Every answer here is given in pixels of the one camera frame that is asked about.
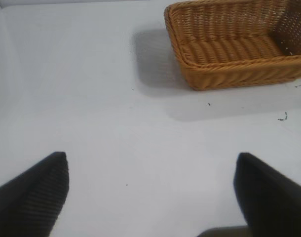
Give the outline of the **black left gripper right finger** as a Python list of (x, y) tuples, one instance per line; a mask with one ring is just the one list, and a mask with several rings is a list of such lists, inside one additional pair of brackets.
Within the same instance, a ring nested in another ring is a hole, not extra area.
[(234, 190), (254, 237), (301, 237), (301, 186), (251, 153), (240, 153)]

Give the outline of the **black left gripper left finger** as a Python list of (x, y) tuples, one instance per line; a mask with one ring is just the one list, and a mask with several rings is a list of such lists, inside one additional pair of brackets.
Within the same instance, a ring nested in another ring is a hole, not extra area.
[(50, 236), (68, 191), (65, 152), (53, 152), (0, 186), (0, 237)]

